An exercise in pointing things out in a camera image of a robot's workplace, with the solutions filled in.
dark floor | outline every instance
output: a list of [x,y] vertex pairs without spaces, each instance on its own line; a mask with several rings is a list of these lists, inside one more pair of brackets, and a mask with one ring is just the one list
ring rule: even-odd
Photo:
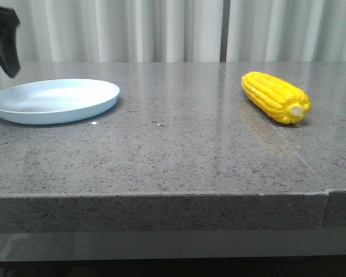
[[345,277],[346,256],[0,263],[0,277],[323,276]]

curtain fold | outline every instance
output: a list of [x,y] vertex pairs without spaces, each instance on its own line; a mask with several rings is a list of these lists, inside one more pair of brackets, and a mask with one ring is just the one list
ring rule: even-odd
[[346,61],[346,0],[0,0],[21,61]]

corn cob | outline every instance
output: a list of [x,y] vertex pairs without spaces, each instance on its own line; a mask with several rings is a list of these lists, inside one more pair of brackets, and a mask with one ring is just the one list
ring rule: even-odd
[[266,73],[244,75],[242,86],[259,108],[282,124],[299,122],[311,107],[309,96],[300,88]]

gray granite countertop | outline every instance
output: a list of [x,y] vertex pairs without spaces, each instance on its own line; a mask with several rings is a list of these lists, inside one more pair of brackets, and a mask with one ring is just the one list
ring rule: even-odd
[[[61,125],[0,119],[0,233],[346,226],[346,62],[22,63],[0,90],[56,78],[118,85],[109,111]],[[280,125],[249,71],[305,90]]]

